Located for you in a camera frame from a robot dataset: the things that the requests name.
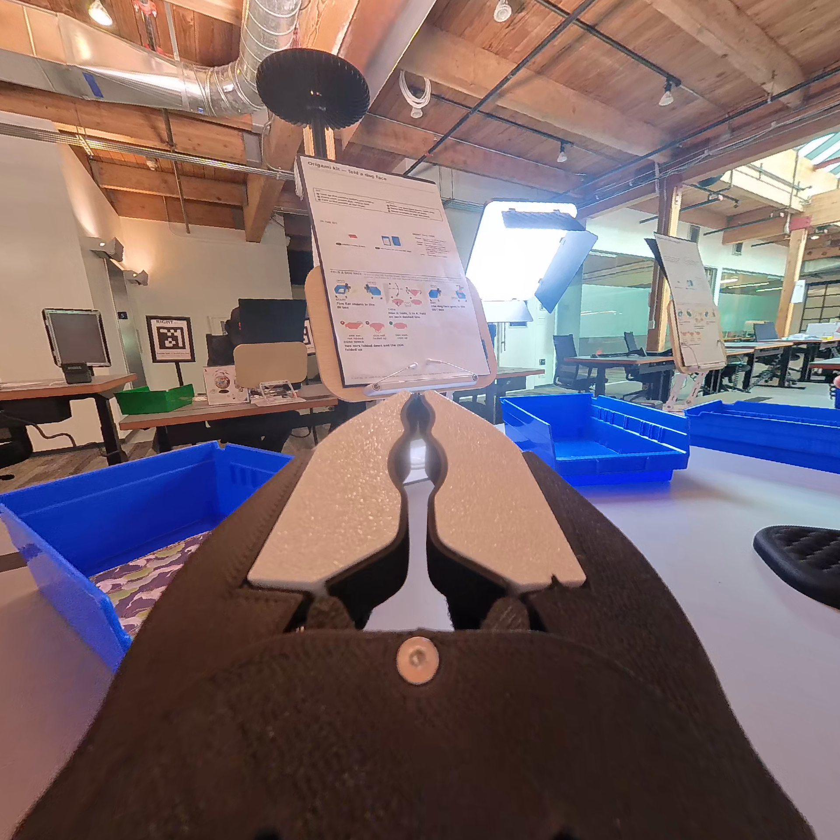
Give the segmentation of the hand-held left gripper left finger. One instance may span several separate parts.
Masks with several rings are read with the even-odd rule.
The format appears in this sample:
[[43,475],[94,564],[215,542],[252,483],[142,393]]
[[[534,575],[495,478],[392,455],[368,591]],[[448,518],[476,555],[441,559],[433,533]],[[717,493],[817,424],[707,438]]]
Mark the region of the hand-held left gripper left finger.
[[248,572],[265,591],[331,595],[360,628],[387,628],[410,577],[405,478],[417,395],[399,392],[349,420],[311,454]]

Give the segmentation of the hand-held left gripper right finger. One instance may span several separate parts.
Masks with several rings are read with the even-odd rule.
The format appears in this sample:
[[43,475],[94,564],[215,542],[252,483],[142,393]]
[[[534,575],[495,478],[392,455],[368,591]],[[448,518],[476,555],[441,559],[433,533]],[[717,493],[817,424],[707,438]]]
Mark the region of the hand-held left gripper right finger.
[[428,502],[427,570],[454,628],[478,628],[502,597],[585,573],[520,448],[436,392],[422,394]]

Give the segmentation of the blue plastic bin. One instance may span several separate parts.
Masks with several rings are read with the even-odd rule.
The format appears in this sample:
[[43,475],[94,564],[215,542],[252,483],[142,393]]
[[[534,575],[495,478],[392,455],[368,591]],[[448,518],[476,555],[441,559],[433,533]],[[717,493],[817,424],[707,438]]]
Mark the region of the blue plastic bin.
[[715,401],[685,416],[692,447],[839,473],[836,408]]
[[688,466],[685,417],[590,393],[500,400],[506,435],[575,487],[670,482]]
[[115,672],[131,645],[99,573],[213,530],[292,461],[204,443],[2,495],[2,520],[37,587]]

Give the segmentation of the wooden board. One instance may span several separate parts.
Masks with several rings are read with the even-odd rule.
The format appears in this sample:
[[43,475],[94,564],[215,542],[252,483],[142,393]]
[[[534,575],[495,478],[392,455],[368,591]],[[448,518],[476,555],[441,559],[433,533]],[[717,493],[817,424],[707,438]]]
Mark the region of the wooden board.
[[246,389],[262,383],[289,382],[308,377],[308,351],[304,342],[241,343],[234,348],[236,381]]

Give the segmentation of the black office chair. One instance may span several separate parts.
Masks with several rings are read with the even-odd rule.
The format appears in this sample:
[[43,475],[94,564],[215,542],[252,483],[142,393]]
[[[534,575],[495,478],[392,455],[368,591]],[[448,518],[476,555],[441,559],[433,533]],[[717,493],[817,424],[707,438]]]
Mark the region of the black office chair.
[[592,367],[586,367],[585,372],[581,373],[581,366],[578,363],[569,362],[569,359],[577,357],[574,336],[572,334],[554,335],[553,347],[555,351],[553,384],[573,392],[590,391],[595,384]]

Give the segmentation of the long wooden table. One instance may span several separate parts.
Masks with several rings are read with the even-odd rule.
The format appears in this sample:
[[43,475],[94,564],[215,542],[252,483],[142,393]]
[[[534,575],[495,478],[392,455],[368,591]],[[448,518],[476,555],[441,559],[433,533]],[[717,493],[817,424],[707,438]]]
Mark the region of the long wooden table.
[[[485,388],[482,404],[469,402],[467,406],[483,410],[483,417],[496,424],[501,416],[498,401],[508,391],[522,389],[530,376],[542,375],[544,366],[506,367],[497,370],[495,380]],[[194,402],[192,405],[178,408],[170,413],[132,415],[123,419],[119,428],[124,431],[154,430],[154,441],[161,453],[170,452],[173,447],[193,445],[213,440],[222,440],[224,434],[216,428],[222,422],[239,419],[273,416],[277,414],[299,413],[293,428],[316,428],[321,425],[340,425],[350,416],[364,410],[364,402],[346,402],[329,392],[322,383],[303,385],[299,389],[301,399],[298,402],[285,402],[277,405],[259,406],[251,403],[210,406]]]

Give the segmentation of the dark office desk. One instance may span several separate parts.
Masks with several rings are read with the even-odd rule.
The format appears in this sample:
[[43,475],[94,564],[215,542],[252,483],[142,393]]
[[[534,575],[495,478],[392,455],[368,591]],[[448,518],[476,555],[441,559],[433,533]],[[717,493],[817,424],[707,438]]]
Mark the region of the dark office desk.
[[675,360],[669,353],[660,355],[596,355],[592,357],[576,357],[569,359],[569,362],[578,363],[581,367],[589,367],[596,370],[594,395],[603,396],[606,393],[606,372],[613,368],[623,368],[641,371],[643,377],[647,377],[647,398],[666,402],[674,374],[676,372]]

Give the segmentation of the stack of patterned papers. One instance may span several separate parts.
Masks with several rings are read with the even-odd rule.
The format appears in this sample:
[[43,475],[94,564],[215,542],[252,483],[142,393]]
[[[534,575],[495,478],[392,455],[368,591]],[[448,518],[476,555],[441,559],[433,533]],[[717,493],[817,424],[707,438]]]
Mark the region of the stack of patterned papers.
[[172,578],[210,533],[199,532],[109,569],[80,570],[109,600],[124,648],[135,639]]

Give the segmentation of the black monitor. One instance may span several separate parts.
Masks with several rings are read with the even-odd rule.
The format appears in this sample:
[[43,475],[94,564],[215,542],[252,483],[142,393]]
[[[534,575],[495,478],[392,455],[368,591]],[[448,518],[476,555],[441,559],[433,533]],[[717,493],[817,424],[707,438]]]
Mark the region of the black monitor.
[[305,340],[307,304],[298,299],[239,299],[231,311],[240,343],[291,343]]

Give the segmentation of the green plastic bin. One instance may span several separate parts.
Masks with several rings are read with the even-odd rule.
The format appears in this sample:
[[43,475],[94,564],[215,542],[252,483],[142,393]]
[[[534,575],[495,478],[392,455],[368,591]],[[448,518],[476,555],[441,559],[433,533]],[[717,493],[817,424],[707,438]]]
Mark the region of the green plastic bin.
[[123,415],[171,413],[193,404],[193,385],[180,385],[168,390],[152,391],[149,387],[122,390],[115,395]]

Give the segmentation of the black white marker sign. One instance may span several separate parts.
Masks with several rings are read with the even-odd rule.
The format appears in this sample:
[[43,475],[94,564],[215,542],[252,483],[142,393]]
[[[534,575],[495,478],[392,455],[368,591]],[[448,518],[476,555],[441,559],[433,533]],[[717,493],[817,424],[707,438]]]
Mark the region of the black white marker sign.
[[181,363],[196,361],[192,322],[188,317],[146,316],[150,355],[154,364],[175,365],[178,385],[184,386]]

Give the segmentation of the softbox light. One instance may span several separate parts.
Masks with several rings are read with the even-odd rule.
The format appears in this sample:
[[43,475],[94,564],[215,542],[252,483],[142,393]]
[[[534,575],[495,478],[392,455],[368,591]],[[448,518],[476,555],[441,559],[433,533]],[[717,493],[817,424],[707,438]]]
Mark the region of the softbox light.
[[525,232],[526,242],[539,245],[550,258],[545,262],[534,297],[546,312],[553,312],[572,280],[592,252],[598,237],[573,215],[557,208],[522,211],[510,208],[501,214],[505,228]]

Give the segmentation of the wooden desk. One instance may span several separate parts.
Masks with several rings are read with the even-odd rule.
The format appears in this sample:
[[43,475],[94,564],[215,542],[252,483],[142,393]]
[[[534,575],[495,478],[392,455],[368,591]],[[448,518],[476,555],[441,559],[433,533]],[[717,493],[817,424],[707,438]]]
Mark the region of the wooden desk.
[[65,381],[37,381],[32,385],[3,384],[1,402],[14,403],[33,399],[82,400],[91,398],[96,404],[101,429],[101,438],[105,447],[105,458],[110,466],[128,460],[114,422],[111,399],[129,383],[137,380],[135,374],[95,375],[89,383],[67,384]]

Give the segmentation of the black textured pad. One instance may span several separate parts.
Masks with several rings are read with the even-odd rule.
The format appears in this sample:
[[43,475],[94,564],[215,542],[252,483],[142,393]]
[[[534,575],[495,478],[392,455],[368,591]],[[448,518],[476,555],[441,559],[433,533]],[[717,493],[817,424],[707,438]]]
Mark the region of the black textured pad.
[[839,608],[839,530],[770,526],[755,534],[752,546],[791,588]]

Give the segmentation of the small grey monitor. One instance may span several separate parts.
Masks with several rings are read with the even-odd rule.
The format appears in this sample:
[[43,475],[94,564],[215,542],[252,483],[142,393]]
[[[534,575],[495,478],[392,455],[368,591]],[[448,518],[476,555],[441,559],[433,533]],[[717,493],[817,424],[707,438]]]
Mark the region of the small grey monitor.
[[111,366],[99,310],[45,308],[42,316],[54,362],[67,384],[90,383],[93,368]]

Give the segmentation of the black round disc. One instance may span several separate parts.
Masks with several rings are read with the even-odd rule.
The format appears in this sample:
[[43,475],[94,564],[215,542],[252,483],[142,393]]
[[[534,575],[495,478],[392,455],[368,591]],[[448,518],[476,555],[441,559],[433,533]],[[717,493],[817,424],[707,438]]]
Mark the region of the black round disc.
[[318,49],[289,48],[260,63],[255,84],[261,101],[279,119],[309,127],[315,156],[335,159],[327,130],[341,130],[361,121],[371,94],[362,73],[349,61]]

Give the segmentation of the silver air duct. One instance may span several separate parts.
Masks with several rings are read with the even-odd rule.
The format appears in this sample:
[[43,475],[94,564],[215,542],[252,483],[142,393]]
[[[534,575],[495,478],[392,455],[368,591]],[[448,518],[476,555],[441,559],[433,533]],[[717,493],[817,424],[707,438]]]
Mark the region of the silver air duct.
[[300,1],[244,2],[237,59],[205,67],[162,56],[65,14],[1,2],[1,79],[91,101],[208,118],[243,116],[264,108],[257,68],[291,45],[300,9]]

